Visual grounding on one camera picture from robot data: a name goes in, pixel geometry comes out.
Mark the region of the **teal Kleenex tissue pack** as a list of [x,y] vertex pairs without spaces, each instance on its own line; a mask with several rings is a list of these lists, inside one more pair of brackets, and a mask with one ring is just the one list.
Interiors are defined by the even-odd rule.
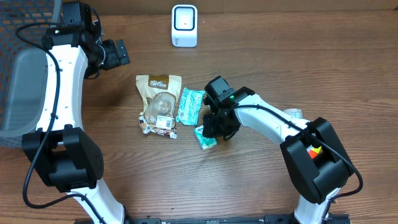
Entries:
[[195,127],[193,132],[198,141],[199,147],[202,151],[211,149],[217,145],[217,140],[215,138],[206,138],[203,135],[203,126]]

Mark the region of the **teal wet wipes pack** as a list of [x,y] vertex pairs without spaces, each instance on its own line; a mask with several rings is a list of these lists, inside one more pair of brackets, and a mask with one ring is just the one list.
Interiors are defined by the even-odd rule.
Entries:
[[204,95],[204,90],[184,88],[177,111],[176,122],[181,122],[186,126],[196,126]]

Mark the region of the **brown snack bag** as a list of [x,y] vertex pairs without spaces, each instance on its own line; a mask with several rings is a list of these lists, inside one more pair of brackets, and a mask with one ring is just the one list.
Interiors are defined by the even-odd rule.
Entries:
[[175,105],[180,98],[182,78],[177,75],[138,75],[136,87],[144,106],[139,114],[142,132],[177,138]]

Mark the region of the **green lidded white jar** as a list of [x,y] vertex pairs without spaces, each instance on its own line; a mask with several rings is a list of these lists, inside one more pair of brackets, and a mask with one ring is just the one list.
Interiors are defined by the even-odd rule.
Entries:
[[303,119],[302,110],[300,110],[298,108],[289,108],[289,109],[283,110],[283,112],[292,118]]

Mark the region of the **yellow tea bottle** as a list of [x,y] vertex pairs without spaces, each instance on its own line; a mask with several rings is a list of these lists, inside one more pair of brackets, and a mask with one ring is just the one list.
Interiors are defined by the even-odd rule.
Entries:
[[308,154],[310,156],[311,159],[316,158],[317,156],[319,156],[322,153],[322,147],[311,147],[308,150]]

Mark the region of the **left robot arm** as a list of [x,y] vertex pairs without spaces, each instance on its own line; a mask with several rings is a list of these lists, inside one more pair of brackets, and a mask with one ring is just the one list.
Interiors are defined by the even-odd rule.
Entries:
[[49,22],[39,45],[47,59],[44,105],[36,129],[22,137],[29,172],[75,199],[91,223],[129,223],[125,206],[104,181],[99,146],[84,132],[83,82],[101,71],[130,62],[122,40],[103,40],[98,13],[89,5],[67,2],[58,22]]

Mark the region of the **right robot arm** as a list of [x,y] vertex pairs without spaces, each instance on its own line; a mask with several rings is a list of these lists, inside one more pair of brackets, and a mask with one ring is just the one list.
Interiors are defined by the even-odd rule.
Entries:
[[330,213],[340,190],[357,173],[333,126],[323,118],[296,118],[266,103],[255,91],[238,90],[218,76],[205,87],[206,138],[231,139],[241,126],[261,133],[280,147],[291,182],[300,195],[292,213],[266,214],[261,223],[350,223]]

